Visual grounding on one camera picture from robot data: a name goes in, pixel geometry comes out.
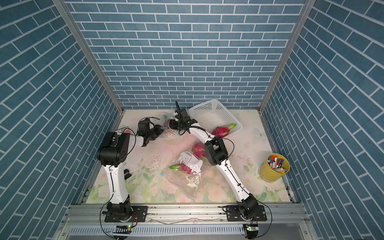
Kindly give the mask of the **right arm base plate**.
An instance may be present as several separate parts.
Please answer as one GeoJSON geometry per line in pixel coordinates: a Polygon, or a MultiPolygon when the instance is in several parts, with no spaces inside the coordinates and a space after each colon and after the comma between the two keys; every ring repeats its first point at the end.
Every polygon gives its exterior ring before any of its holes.
{"type": "Polygon", "coordinates": [[[258,205],[251,210],[238,205],[227,205],[222,207],[228,222],[265,222],[268,220],[264,206],[258,205]]]}

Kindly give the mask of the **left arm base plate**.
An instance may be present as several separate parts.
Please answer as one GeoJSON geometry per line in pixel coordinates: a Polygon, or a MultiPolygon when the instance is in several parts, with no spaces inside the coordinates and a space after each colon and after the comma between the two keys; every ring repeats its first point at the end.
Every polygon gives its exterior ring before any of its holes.
{"type": "Polygon", "coordinates": [[[130,206],[115,210],[102,211],[106,223],[143,223],[146,220],[148,206],[130,206]]]}

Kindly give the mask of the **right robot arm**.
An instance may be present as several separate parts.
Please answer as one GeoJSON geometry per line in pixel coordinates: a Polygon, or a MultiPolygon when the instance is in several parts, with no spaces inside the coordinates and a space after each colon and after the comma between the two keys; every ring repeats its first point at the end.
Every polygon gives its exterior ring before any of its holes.
{"type": "Polygon", "coordinates": [[[224,139],[216,137],[202,128],[197,120],[189,116],[186,109],[180,108],[178,102],[176,102],[175,118],[170,124],[171,129],[189,133],[204,144],[209,163],[222,173],[230,185],[241,216],[247,221],[254,219],[259,207],[259,201],[251,194],[234,171],[224,139]]]}

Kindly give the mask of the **zip-top bag with label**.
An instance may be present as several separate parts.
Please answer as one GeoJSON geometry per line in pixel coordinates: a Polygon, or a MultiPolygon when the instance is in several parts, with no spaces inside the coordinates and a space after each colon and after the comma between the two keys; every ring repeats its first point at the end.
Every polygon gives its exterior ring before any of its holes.
{"type": "Polygon", "coordinates": [[[174,111],[161,112],[159,124],[162,126],[162,129],[164,130],[160,135],[161,139],[174,138],[179,135],[178,130],[173,130],[170,127],[170,121],[175,119],[176,118],[175,118],[174,111]]]}

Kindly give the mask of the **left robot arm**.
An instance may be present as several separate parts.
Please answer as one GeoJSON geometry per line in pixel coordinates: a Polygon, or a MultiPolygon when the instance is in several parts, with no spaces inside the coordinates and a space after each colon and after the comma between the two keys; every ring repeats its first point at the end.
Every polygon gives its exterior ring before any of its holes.
{"type": "Polygon", "coordinates": [[[160,119],[145,117],[139,120],[136,132],[129,127],[108,132],[99,147],[97,158],[106,171],[110,190],[107,211],[104,212],[106,222],[126,222],[134,215],[125,184],[131,174],[125,169],[124,162],[135,147],[146,147],[163,133],[164,128],[153,120],[160,119]]]}

